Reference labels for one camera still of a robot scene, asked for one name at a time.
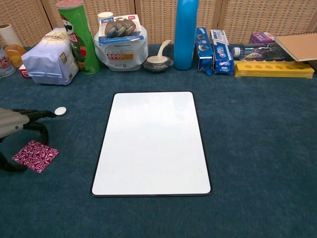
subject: wicker screen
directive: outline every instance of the wicker screen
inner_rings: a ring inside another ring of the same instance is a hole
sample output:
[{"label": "wicker screen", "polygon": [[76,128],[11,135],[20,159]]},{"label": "wicker screen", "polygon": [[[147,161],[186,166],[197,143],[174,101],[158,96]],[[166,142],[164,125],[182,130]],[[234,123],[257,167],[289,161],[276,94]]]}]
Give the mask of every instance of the wicker screen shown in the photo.
[{"label": "wicker screen", "polygon": [[253,32],[273,35],[305,32],[317,0],[225,0],[223,25],[232,43],[249,42]]},{"label": "wicker screen", "polygon": [[[59,0],[42,0],[52,27],[63,26],[55,4]],[[84,0],[85,12],[92,34],[98,31],[98,13],[111,11],[114,16],[135,14],[134,0]]]},{"label": "wicker screen", "polygon": [[40,0],[1,0],[0,23],[11,24],[23,46],[36,45],[52,30]]},{"label": "wicker screen", "polygon": [[[211,29],[215,0],[201,0],[197,26]],[[135,0],[137,14],[146,28],[149,43],[162,43],[174,40],[177,1]]]}]

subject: teal carpet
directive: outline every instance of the teal carpet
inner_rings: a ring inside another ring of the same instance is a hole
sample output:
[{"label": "teal carpet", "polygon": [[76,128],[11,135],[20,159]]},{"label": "teal carpet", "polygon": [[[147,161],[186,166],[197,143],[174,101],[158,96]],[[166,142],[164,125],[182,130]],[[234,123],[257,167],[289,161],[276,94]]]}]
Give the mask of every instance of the teal carpet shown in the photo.
[{"label": "teal carpet", "polygon": [[[68,86],[38,85],[18,72],[0,79],[0,107],[68,110],[40,120],[60,151],[42,174],[0,171],[0,237],[317,237],[317,78],[208,77],[195,69],[103,68]],[[113,95],[182,90],[194,94],[212,194],[91,196]],[[39,134],[17,133],[0,150],[10,159],[32,139]]]}]

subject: yellow tray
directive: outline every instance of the yellow tray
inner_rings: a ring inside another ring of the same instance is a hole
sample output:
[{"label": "yellow tray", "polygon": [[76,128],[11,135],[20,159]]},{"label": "yellow tray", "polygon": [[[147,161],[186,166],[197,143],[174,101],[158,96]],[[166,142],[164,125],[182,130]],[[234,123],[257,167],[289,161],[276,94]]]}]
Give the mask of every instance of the yellow tray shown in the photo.
[{"label": "yellow tray", "polygon": [[313,78],[314,69],[303,62],[234,61],[236,77]]}]

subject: blue bottle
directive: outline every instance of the blue bottle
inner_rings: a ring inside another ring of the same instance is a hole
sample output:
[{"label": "blue bottle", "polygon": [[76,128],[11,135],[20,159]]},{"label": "blue bottle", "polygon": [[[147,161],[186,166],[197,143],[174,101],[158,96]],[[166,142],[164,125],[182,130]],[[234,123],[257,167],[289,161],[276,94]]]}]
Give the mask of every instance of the blue bottle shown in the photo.
[{"label": "blue bottle", "polygon": [[178,0],[175,24],[174,67],[188,70],[193,63],[199,0]]}]

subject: pink fabric square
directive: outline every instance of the pink fabric square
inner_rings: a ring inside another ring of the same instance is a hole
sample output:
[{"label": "pink fabric square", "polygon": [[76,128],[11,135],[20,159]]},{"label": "pink fabric square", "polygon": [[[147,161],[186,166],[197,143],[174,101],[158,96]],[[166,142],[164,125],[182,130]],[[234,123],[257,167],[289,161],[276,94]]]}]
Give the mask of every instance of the pink fabric square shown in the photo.
[{"label": "pink fabric square", "polygon": [[56,149],[31,140],[12,159],[35,172],[41,173],[58,153],[59,151]]}]

